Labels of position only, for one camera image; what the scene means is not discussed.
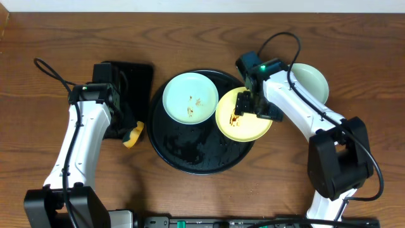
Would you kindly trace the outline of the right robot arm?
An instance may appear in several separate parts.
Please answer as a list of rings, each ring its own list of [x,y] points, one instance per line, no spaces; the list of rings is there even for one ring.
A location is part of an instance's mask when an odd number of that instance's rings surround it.
[[[340,221],[354,193],[374,173],[364,122],[327,108],[279,59],[264,62],[251,51],[235,65],[247,88],[237,96],[236,114],[276,121],[286,115],[295,124],[309,143],[307,172],[315,189],[306,216]]]

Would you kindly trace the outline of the yellow plate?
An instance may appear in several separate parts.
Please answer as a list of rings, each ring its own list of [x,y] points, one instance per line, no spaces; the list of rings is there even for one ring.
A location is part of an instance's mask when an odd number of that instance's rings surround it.
[[[228,91],[219,100],[215,112],[215,120],[223,135],[238,142],[254,141],[263,136],[271,127],[273,121],[258,118],[254,114],[235,114],[237,95],[244,92],[245,87],[237,87]]]

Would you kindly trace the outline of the green and yellow sponge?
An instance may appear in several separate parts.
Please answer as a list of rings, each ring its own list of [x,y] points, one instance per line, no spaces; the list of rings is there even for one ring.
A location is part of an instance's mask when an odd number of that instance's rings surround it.
[[[133,147],[137,143],[140,135],[142,134],[143,129],[144,129],[144,122],[138,121],[137,126],[134,127],[133,129],[129,130],[123,136],[123,140],[122,140],[123,145],[126,148]]]

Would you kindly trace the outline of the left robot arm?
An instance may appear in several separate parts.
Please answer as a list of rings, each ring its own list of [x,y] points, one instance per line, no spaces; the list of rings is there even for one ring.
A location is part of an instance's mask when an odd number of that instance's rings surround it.
[[[112,121],[123,119],[121,95],[128,90],[123,71],[112,62],[94,65],[92,81],[66,81],[44,60],[36,67],[68,92],[69,122],[58,159],[43,187],[27,191],[24,209],[31,227],[135,227],[131,210],[109,211],[95,192],[101,144]]]

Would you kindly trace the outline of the light blue plate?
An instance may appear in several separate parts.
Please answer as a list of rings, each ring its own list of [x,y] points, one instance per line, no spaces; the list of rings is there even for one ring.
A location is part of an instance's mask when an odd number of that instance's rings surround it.
[[[214,83],[206,76],[187,72],[172,78],[164,88],[163,108],[174,121],[194,125],[213,115],[219,102]]]
[[[299,83],[319,102],[323,104],[327,102],[329,95],[328,82],[318,69],[308,64],[294,63],[292,73]]]

